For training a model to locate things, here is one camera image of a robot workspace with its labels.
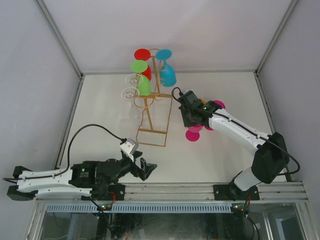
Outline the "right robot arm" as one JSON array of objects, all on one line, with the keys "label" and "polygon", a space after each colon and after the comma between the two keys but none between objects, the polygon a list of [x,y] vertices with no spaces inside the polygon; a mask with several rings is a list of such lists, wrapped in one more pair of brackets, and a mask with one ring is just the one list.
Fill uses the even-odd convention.
[{"label": "right robot arm", "polygon": [[227,185],[226,195],[233,201],[242,199],[260,183],[272,183],[289,163],[286,143],[280,133],[258,131],[234,118],[214,101],[179,102],[185,127],[202,125],[219,131],[253,156],[251,166],[238,173]]}]

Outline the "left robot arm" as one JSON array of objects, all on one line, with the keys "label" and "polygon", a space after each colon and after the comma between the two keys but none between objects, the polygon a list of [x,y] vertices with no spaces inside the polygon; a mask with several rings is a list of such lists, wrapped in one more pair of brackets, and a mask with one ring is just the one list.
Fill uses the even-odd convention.
[{"label": "left robot arm", "polygon": [[147,163],[142,152],[132,156],[121,154],[121,159],[84,161],[69,169],[35,172],[23,166],[13,171],[13,185],[8,187],[7,196],[13,201],[31,201],[35,198],[80,197],[88,200],[123,200],[125,186],[120,178],[131,174],[145,181],[157,168]]}]

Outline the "magenta wine glass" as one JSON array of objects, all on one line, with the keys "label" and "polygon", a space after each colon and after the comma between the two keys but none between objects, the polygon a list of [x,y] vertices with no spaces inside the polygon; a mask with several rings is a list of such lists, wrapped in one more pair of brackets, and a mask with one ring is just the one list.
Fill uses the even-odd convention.
[{"label": "magenta wine glass", "polygon": [[190,142],[196,142],[200,138],[200,131],[203,129],[203,126],[198,124],[195,126],[190,126],[185,133],[185,137]]},{"label": "magenta wine glass", "polygon": [[[225,104],[220,100],[214,100],[213,102],[215,102],[216,104],[220,105],[223,109],[226,108]],[[213,131],[214,130],[213,128],[210,128],[210,127],[207,127],[207,126],[204,126],[204,128],[207,129],[208,131]]]}]

